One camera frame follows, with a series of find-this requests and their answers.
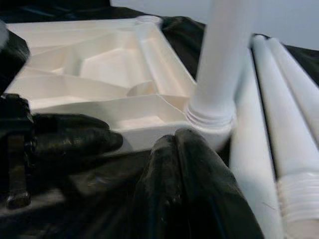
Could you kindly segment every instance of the black glove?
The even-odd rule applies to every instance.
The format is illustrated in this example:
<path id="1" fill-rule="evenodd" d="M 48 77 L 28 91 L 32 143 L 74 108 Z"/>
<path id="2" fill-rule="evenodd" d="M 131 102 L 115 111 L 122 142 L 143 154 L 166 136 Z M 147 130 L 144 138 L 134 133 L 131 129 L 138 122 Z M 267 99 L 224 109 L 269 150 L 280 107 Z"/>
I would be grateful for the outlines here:
<path id="1" fill-rule="evenodd" d="M 136 186 L 133 239 L 262 239 L 236 179 L 189 129 L 157 141 Z"/>
<path id="2" fill-rule="evenodd" d="M 85 115 L 33 116 L 32 152 L 41 160 L 85 157 L 120 148 L 123 138 L 102 120 Z"/>

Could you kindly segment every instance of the white plastic part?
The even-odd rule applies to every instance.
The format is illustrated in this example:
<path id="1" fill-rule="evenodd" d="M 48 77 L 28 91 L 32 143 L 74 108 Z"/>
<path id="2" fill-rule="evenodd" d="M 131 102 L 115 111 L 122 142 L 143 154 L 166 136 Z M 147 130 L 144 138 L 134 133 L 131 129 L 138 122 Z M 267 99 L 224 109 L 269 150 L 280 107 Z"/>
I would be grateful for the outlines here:
<path id="1" fill-rule="evenodd" d="M 238 185 L 267 239 L 284 238 L 274 169 L 250 51 L 236 99 L 237 126 L 230 165 Z"/>
<path id="2" fill-rule="evenodd" d="M 305 116 L 317 145 L 319 145 L 318 86 L 277 39 L 271 38 L 267 44 Z"/>
<path id="3" fill-rule="evenodd" d="M 314 198 L 315 203 L 307 200 L 309 192 L 319 192 L 318 187 L 311 187 L 313 183 L 318 185 L 319 179 L 309 177 L 300 186 L 298 175 L 319 173 L 318 148 L 263 36 L 253 39 L 253 50 L 279 178 L 284 228 L 288 238 L 317 238 L 319 197 Z M 293 201 L 295 194 L 291 191 L 308 186 L 312 189 L 301 191 Z M 291 216 L 298 213 L 304 216 Z"/>
<path id="4" fill-rule="evenodd" d="M 147 24 L 128 19 L 9 25 L 10 30 L 26 39 L 32 52 L 27 72 L 20 74 L 9 91 L 28 96 L 33 112 L 79 112 L 109 122 L 125 138 L 124 146 L 114 153 L 149 149 L 156 139 L 179 127 L 198 130 L 212 149 L 220 149 L 233 126 L 234 91 L 255 6 L 254 0 L 218 0 L 212 8 L 199 70 L 202 83 L 190 104 L 212 113 L 207 124 L 193 123 L 182 113 L 196 83 L 159 28 L 149 20 Z M 32 78 L 34 85 L 24 84 L 27 78 Z M 79 96 L 66 86 L 76 79 L 83 91 L 89 81 L 110 89 L 101 86 L 96 93 L 93 90 Z M 32 93 L 35 87 L 39 92 Z M 170 110 L 158 109 L 152 97 L 166 102 Z"/>
<path id="5" fill-rule="evenodd" d="M 253 30 L 257 1 L 215 0 L 206 27 L 197 87 L 186 115 L 200 130 L 229 135 L 235 114 L 234 92 Z"/>

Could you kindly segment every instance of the white plastic tube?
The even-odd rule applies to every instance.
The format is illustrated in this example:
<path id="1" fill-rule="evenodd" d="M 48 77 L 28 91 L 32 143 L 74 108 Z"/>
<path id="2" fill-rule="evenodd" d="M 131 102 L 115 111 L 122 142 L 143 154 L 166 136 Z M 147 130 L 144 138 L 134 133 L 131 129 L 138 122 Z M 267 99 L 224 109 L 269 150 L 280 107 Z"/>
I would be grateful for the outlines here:
<path id="1" fill-rule="evenodd" d="M 197 87 L 186 108 L 193 126 L 230 133 L 234 91 L 253 30 L 255 0 L 214 0 L 197 73 Z"/>
<path id="2" fill-rule="evenodd" d="M 319 88 L 280 42 L 267 41 L 276 62 L 303 112 L 313 137 L 319 145 Z"/>
<path id="3" fill-rule="evenodd" d="M 265 238 L 282 239 L 273 164 L 250 52 L 237 95 L 237 127 L 232 134 L 229 166 Z"/>
<path id="4" fill-rule="evenodd" d="M 263 36 L 253 39 L 288 238 L 319 235 L 319 151 Z"/>

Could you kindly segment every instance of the threaded end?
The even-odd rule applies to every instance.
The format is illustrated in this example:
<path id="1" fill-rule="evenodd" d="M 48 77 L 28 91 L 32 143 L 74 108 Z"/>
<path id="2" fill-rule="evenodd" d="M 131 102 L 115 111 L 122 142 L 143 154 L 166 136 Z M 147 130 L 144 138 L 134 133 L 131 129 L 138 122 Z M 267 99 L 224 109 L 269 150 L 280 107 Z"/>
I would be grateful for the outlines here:
<path id="1" fill-rule="evenodd" d="M 319 173 L 282 177 L 278 197 L 288 238 L 316 238 L 319 235 Z"/>

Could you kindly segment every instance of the plastic tray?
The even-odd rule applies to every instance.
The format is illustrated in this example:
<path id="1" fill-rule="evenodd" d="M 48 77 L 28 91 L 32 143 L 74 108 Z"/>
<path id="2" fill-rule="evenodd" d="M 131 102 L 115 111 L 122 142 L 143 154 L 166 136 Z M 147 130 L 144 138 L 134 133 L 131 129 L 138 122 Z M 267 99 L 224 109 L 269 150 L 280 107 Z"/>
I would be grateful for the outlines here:
<path id="1" fill-rule="evenodd" d="M 195 82 L 153 23 L 136 19 L 9 24 L 31 58 L 7 92 L 33 113 L 80 113 L 123 134 L 118 152 L 150 148 L 187 126 Z"/>

